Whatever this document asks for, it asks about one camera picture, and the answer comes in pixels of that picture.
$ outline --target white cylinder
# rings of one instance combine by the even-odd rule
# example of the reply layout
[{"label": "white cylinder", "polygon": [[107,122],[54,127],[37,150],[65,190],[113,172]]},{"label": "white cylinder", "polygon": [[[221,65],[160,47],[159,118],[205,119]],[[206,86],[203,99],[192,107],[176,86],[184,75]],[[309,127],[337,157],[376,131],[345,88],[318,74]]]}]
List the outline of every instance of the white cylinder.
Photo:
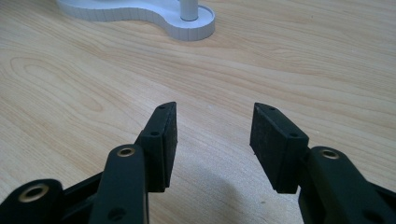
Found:
[{"label": "white cylinder", "polygon": [[180,18],[183,21],[198,19],[198,0],[180,0]]}]

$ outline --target screw hole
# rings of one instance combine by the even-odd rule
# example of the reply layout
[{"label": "screw hole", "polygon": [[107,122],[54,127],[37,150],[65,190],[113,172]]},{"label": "screw hole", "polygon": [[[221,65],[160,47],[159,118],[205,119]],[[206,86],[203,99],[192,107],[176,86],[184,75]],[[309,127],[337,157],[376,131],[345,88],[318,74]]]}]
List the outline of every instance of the screw hole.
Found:
[{"label": "screw hole", "polygon": [[321,150],[321,154],[327,159],[338,160],[340,158],[340,156],[337,153],[328,149]]},{"label": "screw hole", "polygon": [[134,152],[135,152],[134,148],[126,147],[126,148],[123,148],[120,151],[118,151],[117,155],[119,157],[129,157],[129,156],[134,155]]},{"label": "screw hole", "polygon": [[123,208],[115,207],[108,212],[107,218],[111,221],[120,221],[125,217],[126,211]]},{"label": "screw hole", "polygon": [[49,191],[49,187],[45,184],[37,184],[26,189],[18,198],[21,203],[30,203],[36,201],[46,195]]},{"label": "screw hole", "polygon": [[364,210],[363,215],[366,219],[368,219],[374,223],[384,223],[384,219],[376,212]]}]

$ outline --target wood grain surface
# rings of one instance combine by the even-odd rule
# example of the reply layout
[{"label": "wood grain surface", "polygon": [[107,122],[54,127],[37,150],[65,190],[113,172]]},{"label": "wood grain surface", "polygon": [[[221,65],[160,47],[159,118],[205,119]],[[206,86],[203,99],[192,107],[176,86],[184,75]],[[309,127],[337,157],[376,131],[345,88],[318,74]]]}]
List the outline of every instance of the wood grain surface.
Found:
[{"label": "wood grain surface", "polygon": [[171,188],[151,223],[302,223],[248,145],[253,104],[283,111],[310,145],[345,152],[396,190],[396,2],[213,0],[208,39],[143,21],[65,16],[54,0],[0,0],[0,200],[103,170],[157,105],[177,102]]}]

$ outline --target white 3d printed object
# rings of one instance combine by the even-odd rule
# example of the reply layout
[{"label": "white 3d printed object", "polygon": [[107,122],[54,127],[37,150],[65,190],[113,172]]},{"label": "white 3d printed object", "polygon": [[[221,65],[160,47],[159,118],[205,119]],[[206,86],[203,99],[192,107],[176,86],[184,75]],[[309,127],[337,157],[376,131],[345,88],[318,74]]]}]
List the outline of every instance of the white 3d printed object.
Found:
[{"label": "white 3d printed object", "polygon": [[86,21],[149,21],[178,40],[207,38],[215,12],[198,0],[57,0],[62,12]]}]

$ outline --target light wood tabletop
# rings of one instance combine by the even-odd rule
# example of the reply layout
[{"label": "light wood tabletop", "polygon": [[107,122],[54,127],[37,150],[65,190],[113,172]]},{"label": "light wood tabletop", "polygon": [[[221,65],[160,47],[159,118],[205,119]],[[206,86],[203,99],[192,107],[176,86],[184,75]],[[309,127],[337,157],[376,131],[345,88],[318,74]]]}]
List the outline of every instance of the light wood tabletop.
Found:
[{"label": "light wood tabletop", "polygon": [[101,172],[171,101],[177,154],[171,187],[149,195],[151,223],[303,223],[298,195],[276,194],[249,146],[255,102],[396,190],[396,1],[200,4],[216,31],[182,42],[146,21],[0,0],[0,200]]}]

